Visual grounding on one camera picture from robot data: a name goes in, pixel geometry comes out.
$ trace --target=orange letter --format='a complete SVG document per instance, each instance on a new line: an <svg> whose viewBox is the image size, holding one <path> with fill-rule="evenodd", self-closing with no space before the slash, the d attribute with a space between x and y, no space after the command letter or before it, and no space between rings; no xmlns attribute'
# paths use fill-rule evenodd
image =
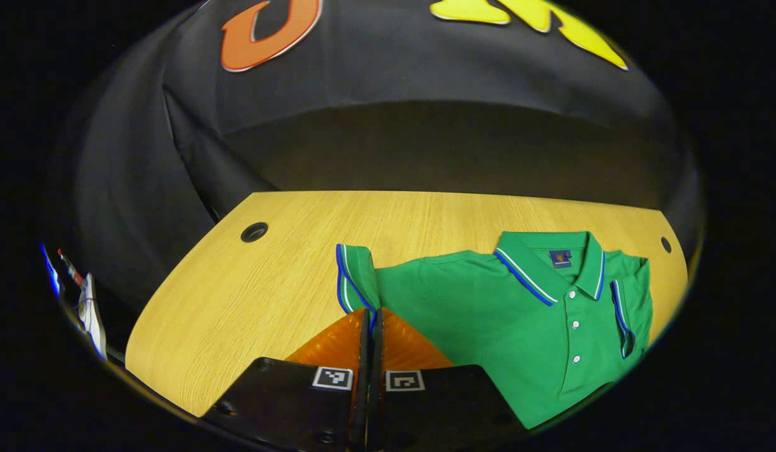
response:
<svg viewBox="0 0 776 452"><path fill-rule="evenodd" d="M282 55L310 33L321 15L321 0L291 0L288 20L282 28L267 38L255 40L257 14L268 3L257 3L225 23L221 64L227 71L242 72Z"/></svg>

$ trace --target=black fabric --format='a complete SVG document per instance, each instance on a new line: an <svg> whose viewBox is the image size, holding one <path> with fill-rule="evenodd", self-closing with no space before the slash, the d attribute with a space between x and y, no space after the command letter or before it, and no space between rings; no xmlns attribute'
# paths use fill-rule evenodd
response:
<svg viewBox="0 0 776 452"><path fill-rule="evenodd" d="M676 195L686 148L666 100L629 55L617 49L623 71L577 48L555 17L541 34L514 15L507 26L443 21L417 0L324 2L296 46L233 73L220 64L222 27L251 1L199 6L102 75L51 169L48 246L66 247L136 311L253 191L457 191L695 211ZM288 6L262 9L256 38L278 31ZM670 215L682 231L697 223Z"/></svg>

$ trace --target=wooden table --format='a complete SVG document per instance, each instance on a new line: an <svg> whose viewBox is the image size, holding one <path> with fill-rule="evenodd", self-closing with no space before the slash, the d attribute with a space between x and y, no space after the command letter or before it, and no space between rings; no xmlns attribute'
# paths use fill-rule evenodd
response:
<svg viewBox="0 0 776 452"><path fill-rule="evenodd" d="M257 222L268 224L267 233L242 241ZM156 290L127 344L126 367L201 417L253 360L282 360L344 315L336 244L366 246L380 268L465 249L491 254L503 231L591 231L606 251L649 258L651 343L686 291L681 246L659 211L439 192L254 193Z"/></svg>

